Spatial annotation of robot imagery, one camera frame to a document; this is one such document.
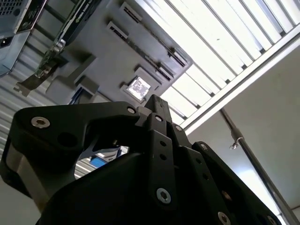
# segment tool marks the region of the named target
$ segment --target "white wall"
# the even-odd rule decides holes
[[[291,208],[300,205],[300,48],[286,56],[225,109]],[[238,174],[252,169],[219,113],[189,135],[207,142]]]
[[[0,180],[0,224],[35,225],[40,213],[33,201]]]

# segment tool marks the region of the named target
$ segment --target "metal bolt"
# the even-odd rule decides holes
[[[157,196],[158,200],[161,201],[163,204],[170,204],[171,203],[170,193],[167,190],[163,189],[163,188],[157,189],[156,196]]]
[[[230,220],[229,220],[228,216],[225,213],[218,212],[217,216],[219,217],[219,220],[221,221],[221,223],[223,225],[231,225]]]
[[[225,199],[227,199],[227,200],[229,200],[229,201],[232,201],[230,195],[229,195],[227,192],[222,191],[222,195],[224,196]]]
[[[128,107],[127,110],[128,110],[128,112],[130,112],[130,113],[135,113],[135,110],[134,110],[133,108]]]
[[[273,225],[277,225],[277,223],[275,222],[275,220],[272,217],[268,216],[268,219]]]
[[[155,119],[157,119],[159,122],[163,121],[163,119],[159,116],[155,116]]]
[[[175,128],[176,128],[176,130],[178,130],[178,131],[182,131],[182,128],[179,127],[178,125],[176,125]]]
[[[45,117],[37,116],[32,118],[31,124],[36,128],[43,129],[50,126],[50,121],[47,120]]]
[[[203,148],[203,150],[206,150],[206,151],[208,150],[207,147],[205,146],[205,144],[201,144],[200,146]]]

